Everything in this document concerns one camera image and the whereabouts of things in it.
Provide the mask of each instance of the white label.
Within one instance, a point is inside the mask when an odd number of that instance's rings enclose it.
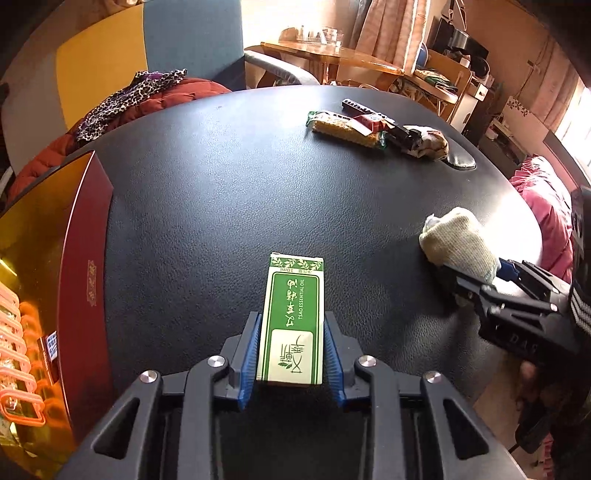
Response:
[[[301,330],[273,330],[269,352],[270,381],[309,384],[314,335]]]
[[[57,358],[57,332],[47,335],[46,344],[49,360],[53,362]]]
[[[367,128],[364,124],[358,122],[355,118],[352,118],[347,122],[347,127],[351,127],[354,130],[357,130],[360,134],[364,137],[372,134],[372,131]]]

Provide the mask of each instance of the green leaf pattern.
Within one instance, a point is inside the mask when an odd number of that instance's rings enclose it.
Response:
[[[324,262],[319,260],[308,261],[304,258],[271,257],[271,266],[277,268],[299,268],[300,270],[323,271]]]

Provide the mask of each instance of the leopard print fabric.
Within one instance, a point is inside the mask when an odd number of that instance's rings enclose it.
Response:
[[[138,105],[151,95],[162,92],[181,82],[187,69],[172,72],[136,72],[129,86],[103,100],[86,114],[76,131],[76,140],[84,145],[105,133],[109,123],[130,106]]]

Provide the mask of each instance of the red blanket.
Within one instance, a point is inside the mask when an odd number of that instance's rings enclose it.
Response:
[[[569,191],[544,157],[526,160],[510,182],[534,212],[540,225],[540,266],[571,283],[573,246],[570,243],[570,234],[573,227]]]
[[[128,108],[109,124],[107,131],[149,113],[229,91],[224,86],[209,80],[185,78],[168,90],[155,93],[148,100]],[[81,121],[82,119],[76,122],[76,125],[68,133],[51,142],[18,173],[16,180],[8,191],[8,203],[12,202],[27,186],[47,170],[61,165],[69,154],[74,153],[81,147],[74,137],[74,132]]]

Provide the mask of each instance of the curtain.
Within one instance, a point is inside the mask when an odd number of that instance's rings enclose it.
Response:
[[[550,61],[530,111],[549,130],[556,132],[571,104],[580,79],[562,48],[555,41],[551,43]]]
[[[349,48],[355,49],[359,36],[361,35],[361,29],[365,23],[365,19],[368,16],[369,6],[372,0],[359,0],[359,6],[357,8],[357,16],[355,17],[355,24],[353,25],[353,33],[351,34],[351,40],[347,45]]]
[[[430,0],[372,0],[356,50],[414,72]]]

